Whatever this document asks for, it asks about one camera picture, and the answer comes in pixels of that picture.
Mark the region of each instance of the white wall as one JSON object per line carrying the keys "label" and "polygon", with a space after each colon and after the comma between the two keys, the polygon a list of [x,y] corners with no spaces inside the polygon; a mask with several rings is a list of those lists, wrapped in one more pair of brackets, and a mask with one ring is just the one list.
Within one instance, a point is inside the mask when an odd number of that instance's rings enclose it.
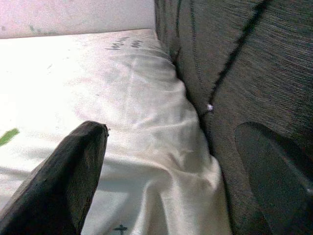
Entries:
{"label": "white wall", "polygon": [[154,0],[0,0],[0,38],[154,27]]}

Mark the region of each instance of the wrinkled fabric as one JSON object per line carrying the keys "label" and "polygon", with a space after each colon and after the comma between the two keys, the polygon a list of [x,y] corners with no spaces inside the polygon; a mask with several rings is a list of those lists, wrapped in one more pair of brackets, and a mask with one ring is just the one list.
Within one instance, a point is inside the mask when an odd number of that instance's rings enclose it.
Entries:
{"label": "wrinkled fabric", "polygon": [[110,136],[83,235],[230,234],[224,186],[152,30],[0,40],[0,207],[85,120]]}

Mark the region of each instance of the green leaf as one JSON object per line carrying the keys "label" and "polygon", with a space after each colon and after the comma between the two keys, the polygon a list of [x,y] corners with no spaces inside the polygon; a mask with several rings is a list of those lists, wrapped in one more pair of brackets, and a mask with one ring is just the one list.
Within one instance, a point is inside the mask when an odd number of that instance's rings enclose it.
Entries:
{"label": "green leaf", "polygon": [[5,145],[6,143],[9,143],[14,136],[16,136],[19,133],[18,129],[14,128],[10,131],[5,132],[3,136],[0,138],[0,146]]}

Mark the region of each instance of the white fabric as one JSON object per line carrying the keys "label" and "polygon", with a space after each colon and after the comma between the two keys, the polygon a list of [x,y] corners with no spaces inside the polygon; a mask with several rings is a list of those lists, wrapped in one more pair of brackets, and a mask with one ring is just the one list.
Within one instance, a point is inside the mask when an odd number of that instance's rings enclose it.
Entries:
{"label": "white fabric", "polygon": [[152,30],[0,40],[0,207],[85,120],[110,136],[83,235],[230,234],[224,186]]}

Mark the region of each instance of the gray upholstered surface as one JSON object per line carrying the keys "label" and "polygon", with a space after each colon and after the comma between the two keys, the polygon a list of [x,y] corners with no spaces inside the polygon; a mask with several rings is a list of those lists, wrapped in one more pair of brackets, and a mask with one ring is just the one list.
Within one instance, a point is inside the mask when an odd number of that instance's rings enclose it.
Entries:
{"label": "gray upholstered surface", "polygon": [[312,0],[156,0],[158,36],[223,170],[234,234],[270,233],[237,151],[239,124],[259,122],[313,160],[312,12]]}

